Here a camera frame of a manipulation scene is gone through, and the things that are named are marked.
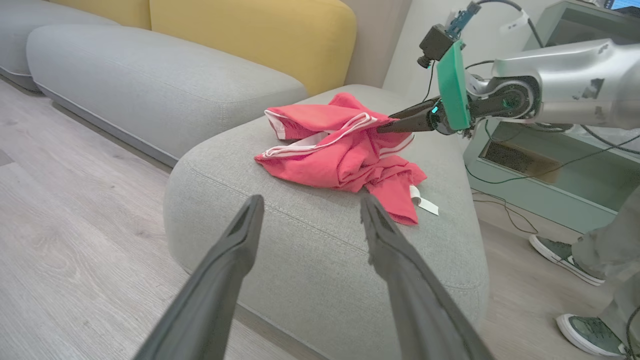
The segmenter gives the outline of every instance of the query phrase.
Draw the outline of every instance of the gray cushion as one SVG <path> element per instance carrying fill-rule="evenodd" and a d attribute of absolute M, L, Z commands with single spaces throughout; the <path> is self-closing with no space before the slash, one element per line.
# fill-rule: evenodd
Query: gray cushion
<path fill-rule="evenodd" d="M 29 36 L 27 55 L 47 95 L 173 159 L 269 106 L 307 97 L 281 72 L 138 28 L 42 27 Z"/>
<path fill-rule="evenodd" d="M 48 1 L 0 0 L 1 73 L 12 80 L 17 78 L 17 82 L 27 84 L 30 90 L 37 90 L 29 76 L 25 52 L 27 37 L 34 29 L 52 24 L 118 25 L 112 20 Z"/>
<path fill-rule="evenodd" d="M 363 85 L 302 103 L 326 104 L 341 91 L 382 113 L 412 105 Z M 164 200 L 170 251 L 193 270 L 247 197 L 262 194 L 258 258 L 240 303 L 330 359 L 400 359 L 385 283 L 367 264 L 358 194 L 271 177 L 253 157 L 278 144 L 262 117 L 188 152 L 174 168 Z M 400 228 L 478 324 L 488 300 L 488 270 L 456 138 L 418 133 L 401 156 L 429 176 L 418 187 L 440 206 L 440 216 L 420 210 L 418 226 Z"/>

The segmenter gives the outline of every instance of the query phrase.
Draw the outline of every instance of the wooden floor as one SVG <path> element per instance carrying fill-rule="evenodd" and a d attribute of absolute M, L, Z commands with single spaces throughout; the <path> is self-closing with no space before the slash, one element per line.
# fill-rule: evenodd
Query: wooden floor
<path fill-rule="evenodd" d="M 0 359 L 135 354 L 187 278 L 164 237 L 169 171 L 0 77 Z M 592 358 L 553 318 L 597 315 L 614 284 L 594 288 L 550 264 L 501 206 L 477 210 L 492 290 L 482 335 L 496 358 Z M 528 217 L 547 236 L 577 237 Z M 319 357 L 238 309 L 227 359 Z"/>

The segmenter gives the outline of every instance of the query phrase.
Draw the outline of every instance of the white tag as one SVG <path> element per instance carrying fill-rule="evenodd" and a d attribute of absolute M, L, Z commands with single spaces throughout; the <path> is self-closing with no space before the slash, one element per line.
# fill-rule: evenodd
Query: white tag
<path fill-rule="evenodd" d="M 417 204 L 418 207 L 439 216 L 438 206 L 433 204 L 431 201 L 428 201 L 427 199 L 423 199 L 420 196 L 420 190 L 418 190 L 418 188 L 416 188 L 414 185 L 410 185 L 409 192 L 411 193 L 411 200 L 413 201 L 414 204 Z"/>
<path fill-rule="evenodd" d="M 500 32 L 505 34 L 515 29 L 521 28 L 529 23 L 529 16 L 522 10 L 522 16 L 500 28 Z"/>

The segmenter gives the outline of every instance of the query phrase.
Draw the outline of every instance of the green plate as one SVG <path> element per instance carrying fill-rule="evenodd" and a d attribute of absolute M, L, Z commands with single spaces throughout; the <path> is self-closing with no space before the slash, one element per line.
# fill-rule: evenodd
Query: green plate
<path fill-rule="evenodd" d="M 462 40 L 453 43 L 438 63 L 438 84 L 449 127 L 453 130 L 468 129 L 471 126 L 471 113 L 462 62 Z"/>

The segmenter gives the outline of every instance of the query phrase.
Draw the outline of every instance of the shoe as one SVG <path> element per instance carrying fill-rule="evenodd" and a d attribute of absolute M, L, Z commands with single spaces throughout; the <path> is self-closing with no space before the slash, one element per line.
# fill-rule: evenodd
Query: shoe
<path fill-rule="evenodd" d="M 591 285 L 600 286 L 604 283 L 603 279 L 598 279 L 597 277 L 587 274 L 580 265 L 576 264 L 573 260 L 573 254 L 571 253 L 571 245 L 541 238 L 536 235 L 529 237 L 529 243 L 549 261 L 569 270 Z"/>
<path fill-rule="evenodd" d="M 599 318 L 564 314 L 556 319 L 560 331 L 580 350 L 596 356 L 624 356 L 625 346 Z"/>

